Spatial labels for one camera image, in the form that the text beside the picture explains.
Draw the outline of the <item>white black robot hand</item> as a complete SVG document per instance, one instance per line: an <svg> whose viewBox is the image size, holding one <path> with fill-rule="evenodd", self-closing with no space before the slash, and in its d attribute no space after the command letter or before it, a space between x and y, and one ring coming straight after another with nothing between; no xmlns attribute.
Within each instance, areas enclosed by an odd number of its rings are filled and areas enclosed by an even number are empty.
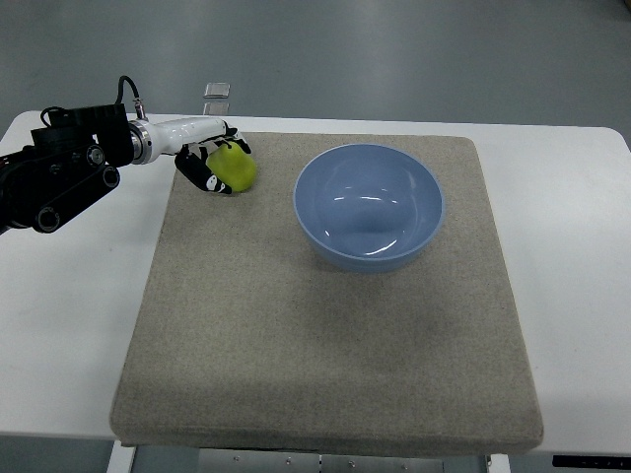
<svg viewBox="0 0 631 473"><path fill-rule="evenodd" d="M237 144L251 155L241 132L220 118L182 118L157 124L140 120L131 126L138 140L134 152L136 164L149 164L161 155L173 156L184 177L206 192L234 192L206 166L206 159L213 151L222 144Z"/></svg>

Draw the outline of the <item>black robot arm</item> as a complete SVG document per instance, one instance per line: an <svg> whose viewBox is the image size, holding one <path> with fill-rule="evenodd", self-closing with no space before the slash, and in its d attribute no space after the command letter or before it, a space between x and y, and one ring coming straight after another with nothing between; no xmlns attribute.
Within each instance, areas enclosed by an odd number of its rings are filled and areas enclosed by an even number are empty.
<svg viewBox="0 0 631 473"><path fill-rule="evenodd" d="M121 76L112 104L40 113L33 142L1 158L1 232L51 234L112 192L119 169L142 162L149 143L128 124L124 86L137 117L146 117L135 83Z"/></svg>

